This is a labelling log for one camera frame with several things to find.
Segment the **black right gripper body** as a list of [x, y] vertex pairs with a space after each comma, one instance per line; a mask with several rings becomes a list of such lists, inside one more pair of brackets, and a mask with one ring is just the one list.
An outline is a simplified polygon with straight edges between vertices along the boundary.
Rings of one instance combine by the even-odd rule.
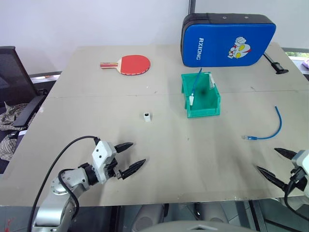
[[306, 172], [303, 168], [294, 168], [291, 170], [290, 182], [288, 184], [289, 191], [294, 190], [295, 188], [304, 191], [307, 186]]

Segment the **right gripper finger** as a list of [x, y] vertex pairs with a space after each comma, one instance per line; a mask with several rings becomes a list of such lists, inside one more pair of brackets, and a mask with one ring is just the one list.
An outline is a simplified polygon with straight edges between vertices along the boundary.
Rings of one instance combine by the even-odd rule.
[[292, 160], [293, 157], [297, 154], [294, 151], [291, 150], [287, 150], [284, 148], [274, 148], [275, 151], [277, 151], [279, 154], [281, 154], [282, 156], [284, 156], [285, 158]]
[[283, 192], [286, 191], [288, 185], [285, 184], [283, 181], [279, 180], [272, 172], [259, 166], [256, 166], [256, 168], [269, 182], [280, 188]]

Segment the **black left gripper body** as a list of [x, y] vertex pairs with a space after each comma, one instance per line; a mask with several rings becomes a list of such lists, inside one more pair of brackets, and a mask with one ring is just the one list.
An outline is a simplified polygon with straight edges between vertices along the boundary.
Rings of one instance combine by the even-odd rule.
[[116, 168], [117, 165], [118, 162], [115, 158], [112, 159], [111, 163], [105, 165], [104, 173], [107, 180], [113, 177], [116, 177], [117, 179], [122, 178], [121, 172]]

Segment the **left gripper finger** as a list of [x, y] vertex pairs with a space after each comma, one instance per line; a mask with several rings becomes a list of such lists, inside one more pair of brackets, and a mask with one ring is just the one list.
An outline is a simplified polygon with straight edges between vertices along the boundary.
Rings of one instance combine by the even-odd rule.
[[120, 174], [120, 178], [125, 180], [126, 178], [130, 177], [131, 175], [133, 175], [135, 172], [137, 172], [141, 167], [142, 165], [146, 162], [146, 159], [142, 159], [142, 160], [139, 160], [133, 164], [131, 164], [129, 166], [128, 169], [126, 169], [125, 171], [119, 171], [119, 174]]
[[133, 145], [134, 145], [134, 143], [127, 142], [127, 143], [118, 144], [118, 145], [114, 146], [114, 148], [115, 148], [117, 153], [121, 153], [121, 152], [129, 149]]

